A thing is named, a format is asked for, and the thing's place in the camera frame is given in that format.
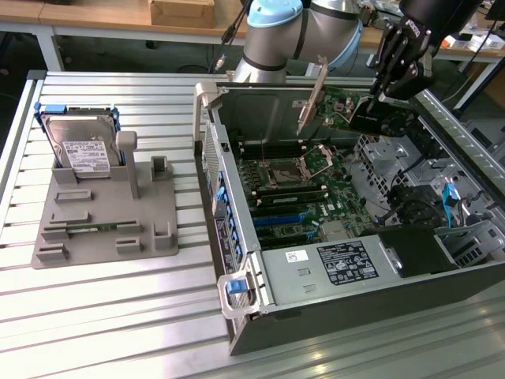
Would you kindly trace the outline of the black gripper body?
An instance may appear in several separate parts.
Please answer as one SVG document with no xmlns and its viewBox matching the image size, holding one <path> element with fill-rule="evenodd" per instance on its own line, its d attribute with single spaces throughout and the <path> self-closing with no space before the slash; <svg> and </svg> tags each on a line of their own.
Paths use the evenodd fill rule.
<svg viewBox="0 0 505 379">
<path fill-rule="evenodd" d="M 408 39 L 407 59 L 434 56 L 443 40 L 467 24 L 481 1 L 420 0 L 400 1 L 403 17 L 400 28 Z"/>
</svg>

